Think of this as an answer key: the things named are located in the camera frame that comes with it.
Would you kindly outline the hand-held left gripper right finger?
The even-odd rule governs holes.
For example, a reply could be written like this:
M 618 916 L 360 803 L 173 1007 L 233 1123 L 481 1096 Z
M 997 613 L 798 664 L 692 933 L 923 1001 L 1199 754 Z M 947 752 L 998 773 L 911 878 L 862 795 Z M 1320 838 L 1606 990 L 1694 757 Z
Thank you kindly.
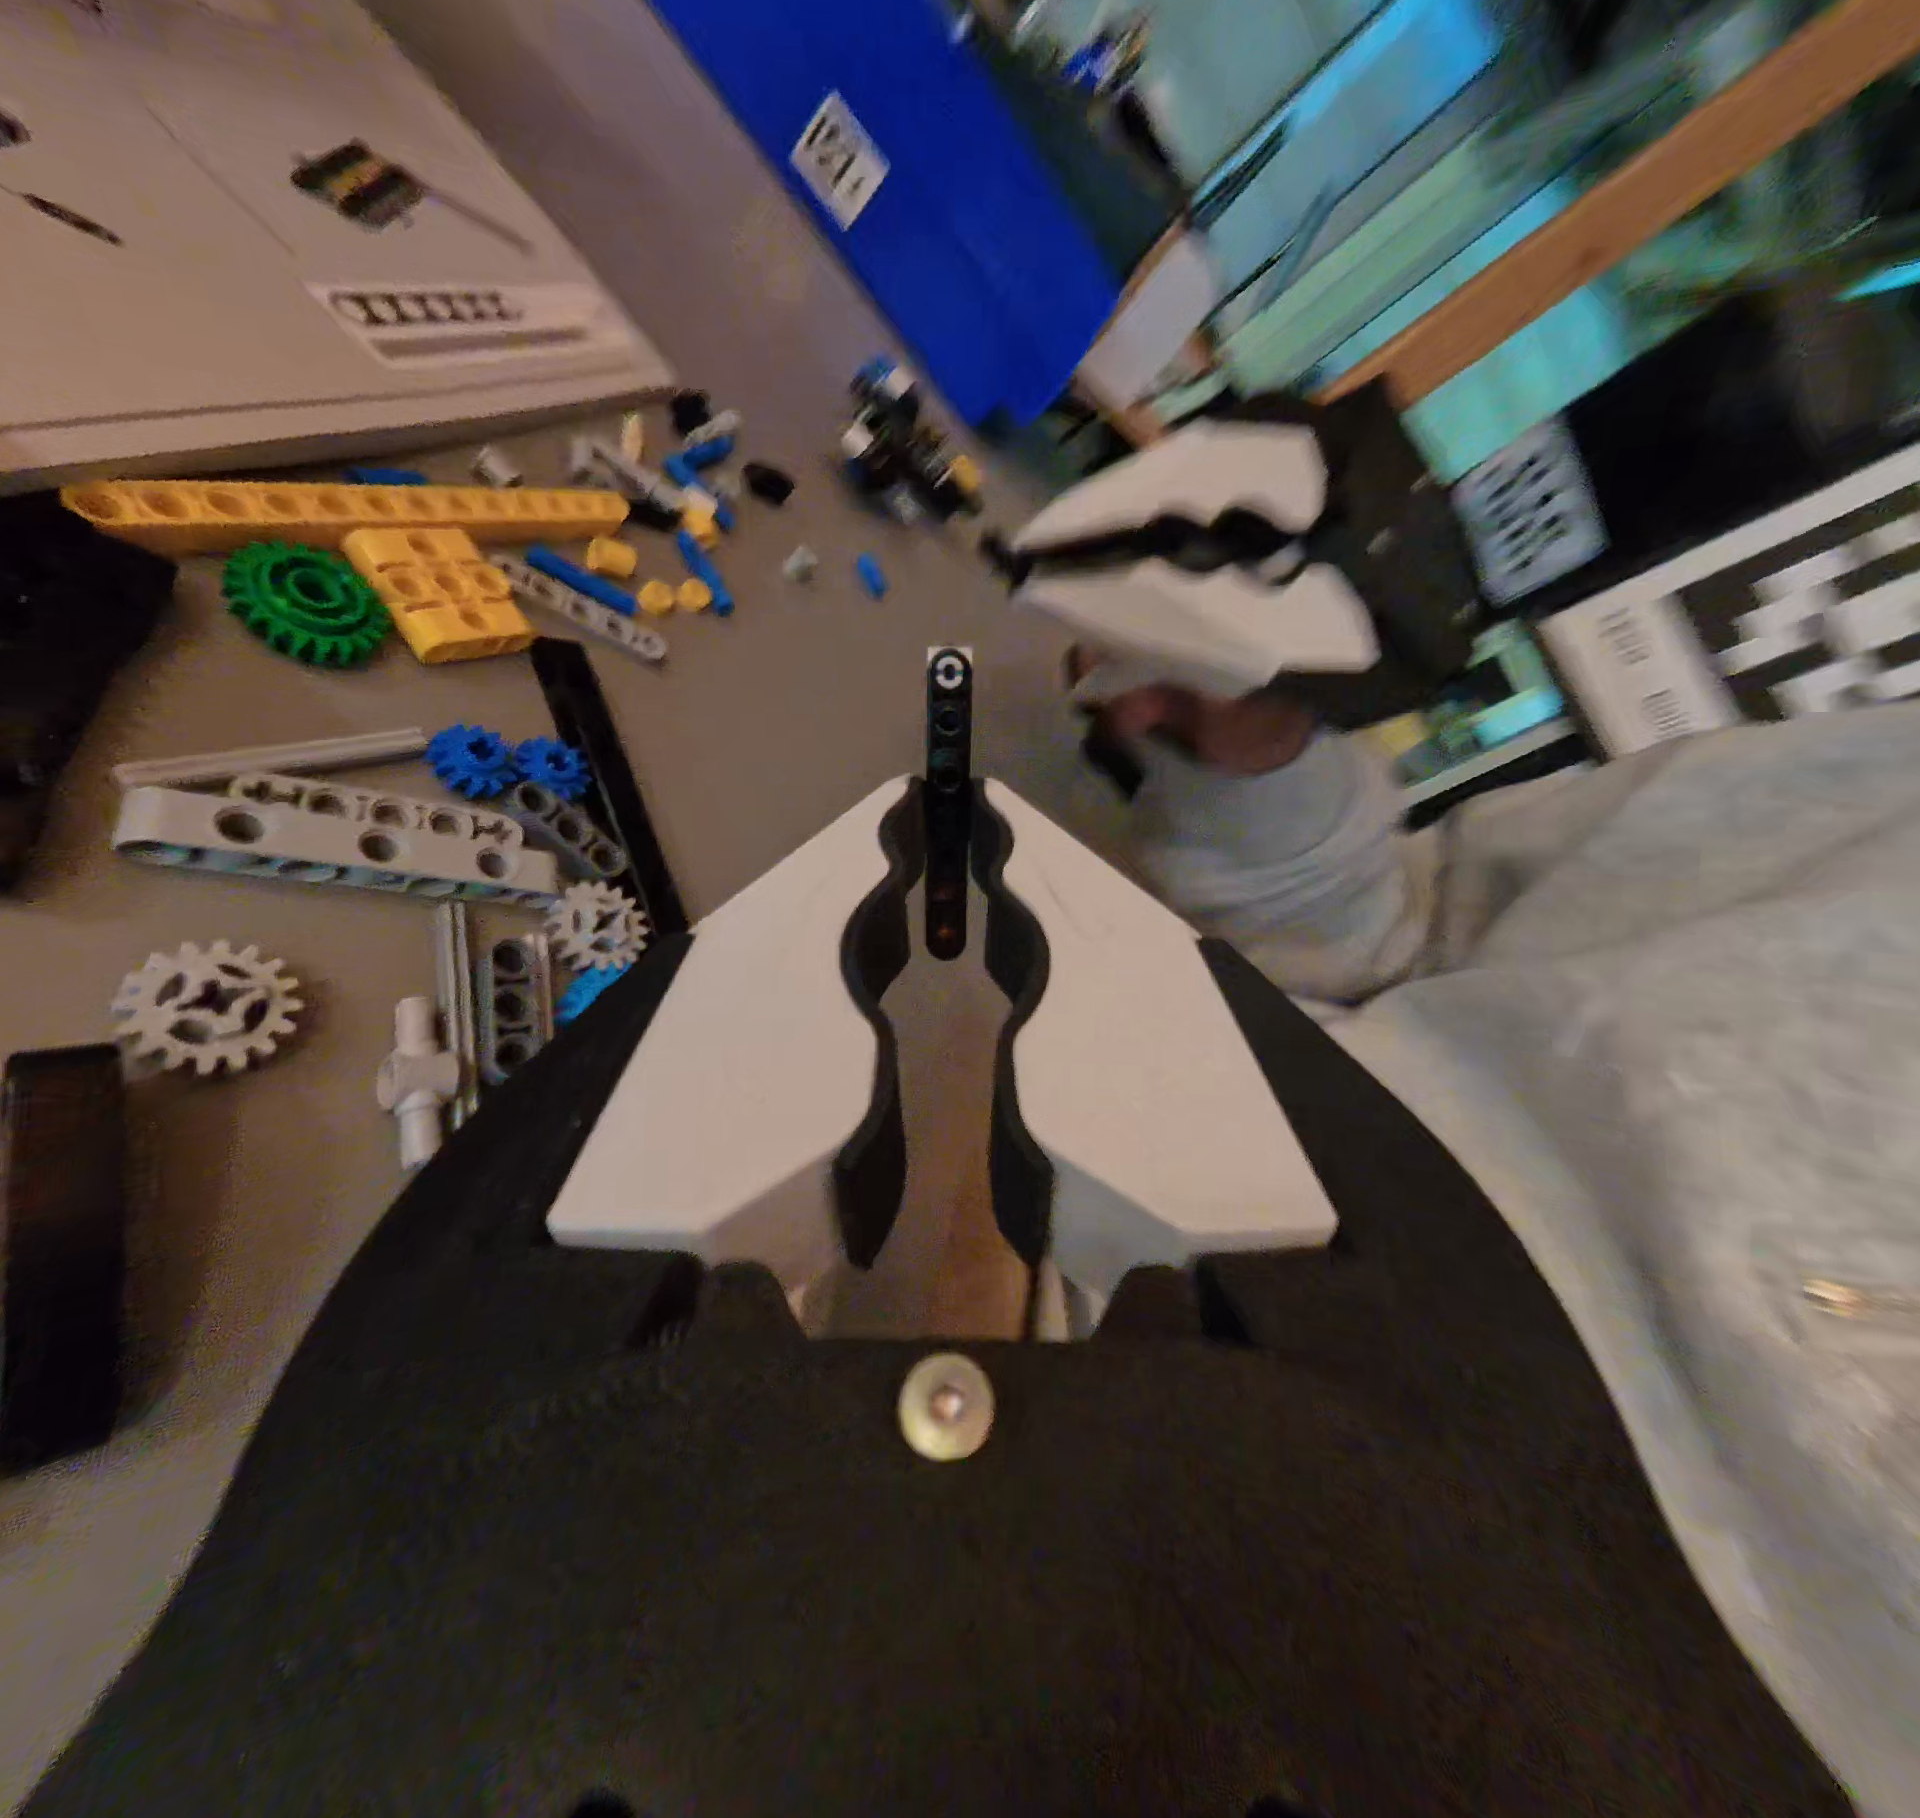
M 975 786 L 985 957 L 1007 1001 L 990 1195 L 1035 1334 L 1091 1334 L 1125 1279 L 1324 1251 L 1338 1216 L 1177 913 L 1009 786 Z

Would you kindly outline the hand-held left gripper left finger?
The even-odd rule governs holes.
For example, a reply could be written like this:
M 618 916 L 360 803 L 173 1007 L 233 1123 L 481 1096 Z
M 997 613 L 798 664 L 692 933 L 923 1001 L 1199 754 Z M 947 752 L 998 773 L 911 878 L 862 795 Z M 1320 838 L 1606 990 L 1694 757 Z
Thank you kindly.
M 708 913 L 546 1212 L 556 1246 L 755 1263 L 802 1302 L 875 1266 L 918 876 L 920 782 L 895 777 Z

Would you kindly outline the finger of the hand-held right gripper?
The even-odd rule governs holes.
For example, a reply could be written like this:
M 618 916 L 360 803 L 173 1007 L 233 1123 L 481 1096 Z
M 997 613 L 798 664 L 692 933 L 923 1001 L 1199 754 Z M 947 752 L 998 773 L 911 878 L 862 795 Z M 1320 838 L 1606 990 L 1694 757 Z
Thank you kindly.
M 1093 656 L 1093 668 L 1071 680 L 1071 693 L 1089 705 L 1150 687 L 1236 703 L 1277 680 L 1354 676 L 1381 661 L 1367 606 L 1320 561 L 1270 583 L 1239 565 L 1195 575 L 1148 557 L 1103 573 L 1033 575 L 1012 602 Z
M 1309 534 L 1330 494 L 1330 461 L 1305 424 L 1194 421 L 1063 490 L 1007 557 L 1262 563 Z

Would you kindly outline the black yellow lego beam assembly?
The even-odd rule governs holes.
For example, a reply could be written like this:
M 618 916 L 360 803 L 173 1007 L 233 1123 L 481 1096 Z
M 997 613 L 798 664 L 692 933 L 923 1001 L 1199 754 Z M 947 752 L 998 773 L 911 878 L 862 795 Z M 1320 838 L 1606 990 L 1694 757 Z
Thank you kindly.
M 971 864 L 971 652 L 937 646 L 926 664 L 923 940 L 927 955 L 955 961 L 968 947 Z

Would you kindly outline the small white lego gear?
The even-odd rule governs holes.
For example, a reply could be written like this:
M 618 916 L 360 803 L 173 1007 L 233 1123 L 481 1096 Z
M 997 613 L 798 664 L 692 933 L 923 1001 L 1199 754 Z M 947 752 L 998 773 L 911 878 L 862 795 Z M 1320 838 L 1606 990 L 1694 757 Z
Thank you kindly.
M 573 975 L 624 973 L 646 952 L 654 930 L 641 904 L 607 883 L 563 891 L 544 913 L 550 950 Z

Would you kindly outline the white lego cross connector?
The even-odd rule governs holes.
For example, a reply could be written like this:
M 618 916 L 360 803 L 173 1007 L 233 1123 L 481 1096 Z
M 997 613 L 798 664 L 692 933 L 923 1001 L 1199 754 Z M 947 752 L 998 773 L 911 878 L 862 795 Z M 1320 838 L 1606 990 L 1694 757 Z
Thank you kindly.
M 393 1120 L 401 1176 L 413 1177 L 437 1156 L 457 1093 L 459 1061 L 443 1050 L 437 1007 L 430 998 L 399 1000 L 393 1045 L 377 1072 L 377 1104 Z

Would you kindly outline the dark grey short lego beam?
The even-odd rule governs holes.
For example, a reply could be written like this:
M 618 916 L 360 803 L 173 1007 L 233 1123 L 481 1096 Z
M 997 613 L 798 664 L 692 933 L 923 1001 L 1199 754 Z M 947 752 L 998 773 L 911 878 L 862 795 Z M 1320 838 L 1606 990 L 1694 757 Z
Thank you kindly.
M 627 874 L 629 853 L 575 803 L 521 780 L 496 806 L 528 844 L 550 857 L 570 884 L 609 884 Z

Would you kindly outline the long black lego beam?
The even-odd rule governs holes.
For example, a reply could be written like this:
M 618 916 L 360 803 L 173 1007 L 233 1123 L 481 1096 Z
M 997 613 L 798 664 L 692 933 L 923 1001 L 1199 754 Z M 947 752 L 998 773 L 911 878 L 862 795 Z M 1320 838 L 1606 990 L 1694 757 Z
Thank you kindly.
M 588 650 L 540 637 L 531 643 L 529 661 L 556 737 L 588 768 L 588 817 L 624 856 L 624 867 L 611 883 L 637 900 L 655 933 L 688 933 L 685 900 Z

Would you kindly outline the light grey long lego beam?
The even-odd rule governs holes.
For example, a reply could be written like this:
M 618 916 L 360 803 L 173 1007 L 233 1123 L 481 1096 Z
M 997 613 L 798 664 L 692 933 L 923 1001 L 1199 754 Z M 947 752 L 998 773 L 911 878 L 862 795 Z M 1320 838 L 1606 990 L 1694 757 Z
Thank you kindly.
M 133 786 L 111 849 L 143 865 L 521 909 L 565 886 L 508 817 L 287 775 L 245 775 L 222 795 Z

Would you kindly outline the light grey short lego beam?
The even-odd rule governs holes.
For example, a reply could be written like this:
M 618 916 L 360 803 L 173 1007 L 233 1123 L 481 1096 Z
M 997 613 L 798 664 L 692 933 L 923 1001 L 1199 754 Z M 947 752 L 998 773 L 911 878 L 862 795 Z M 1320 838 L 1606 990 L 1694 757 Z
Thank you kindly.
M 588 634 L 644 664 L 659 668 L 668 662 L 668 646 L 659 630 L 642 626 L 634 616 L 613 610 L 602 599 L 591 598 L 523 557 L 493 557 L 489 561 L 496 575 L 512 586 L 516 598 L 540 606 L 573 630 Z

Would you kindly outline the green lego gear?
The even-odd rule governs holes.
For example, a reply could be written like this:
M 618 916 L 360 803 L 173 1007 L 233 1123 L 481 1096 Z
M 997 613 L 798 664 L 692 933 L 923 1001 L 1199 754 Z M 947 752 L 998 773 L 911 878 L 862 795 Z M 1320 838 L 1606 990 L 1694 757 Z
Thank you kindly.
M 222 596 L 259 643 L 317 671 L 351 671 L 392 634 L 385 606 L 350 561 L 307 545 L 264 539 L 237 550 Z

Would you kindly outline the lego instruction booklet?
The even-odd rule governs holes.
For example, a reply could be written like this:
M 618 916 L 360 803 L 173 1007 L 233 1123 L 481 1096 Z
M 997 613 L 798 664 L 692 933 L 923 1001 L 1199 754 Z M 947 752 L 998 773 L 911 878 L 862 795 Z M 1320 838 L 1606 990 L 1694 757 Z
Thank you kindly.
M 4 0 L 4 492 L 381 457 L 674 372 L 359 0 Z

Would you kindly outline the dark grey three-hole beam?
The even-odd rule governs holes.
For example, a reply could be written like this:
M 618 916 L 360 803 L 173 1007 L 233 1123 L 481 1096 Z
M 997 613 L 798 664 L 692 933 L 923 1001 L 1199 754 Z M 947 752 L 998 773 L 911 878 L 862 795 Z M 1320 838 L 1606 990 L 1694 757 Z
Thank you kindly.
M 474 998 L 477 1077 L 498 1087 L 540 1057 L 554 1031 L 546 937 L 486 946 L 474 968 Z

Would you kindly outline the framed black white marker sign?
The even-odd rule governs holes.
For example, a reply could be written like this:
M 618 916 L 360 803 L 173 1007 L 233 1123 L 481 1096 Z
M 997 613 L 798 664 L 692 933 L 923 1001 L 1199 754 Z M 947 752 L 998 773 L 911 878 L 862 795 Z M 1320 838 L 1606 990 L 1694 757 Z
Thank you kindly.
M 1607 758 L 1722 728 L 1918 693 L 1918 492 L 1758 529 L 1540 623 L 1540 648 Z

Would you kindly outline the yellow lego frame piece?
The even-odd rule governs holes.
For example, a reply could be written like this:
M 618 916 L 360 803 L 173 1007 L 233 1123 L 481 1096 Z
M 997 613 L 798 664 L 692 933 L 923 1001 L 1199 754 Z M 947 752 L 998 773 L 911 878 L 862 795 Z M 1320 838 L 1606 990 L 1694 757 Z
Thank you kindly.
M 525 654 L 534 626 L 516 586 L 452 529 L 360 529 L 342 542 L 407 650 L 428 668 Z

